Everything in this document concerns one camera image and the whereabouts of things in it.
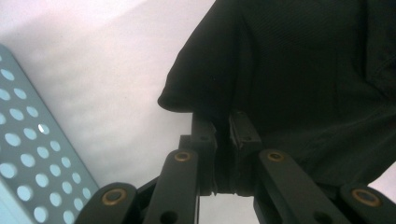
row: black fabric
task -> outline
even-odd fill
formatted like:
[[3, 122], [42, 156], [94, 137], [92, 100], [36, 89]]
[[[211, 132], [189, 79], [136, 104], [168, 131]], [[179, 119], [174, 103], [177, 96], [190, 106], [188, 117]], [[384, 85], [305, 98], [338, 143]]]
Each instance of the black fabric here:
[[392, 0], [218, 0], [159, 104], [224, 135], [242, 109], [318, 183], [367, 184], [396, 160], [395, 15]]

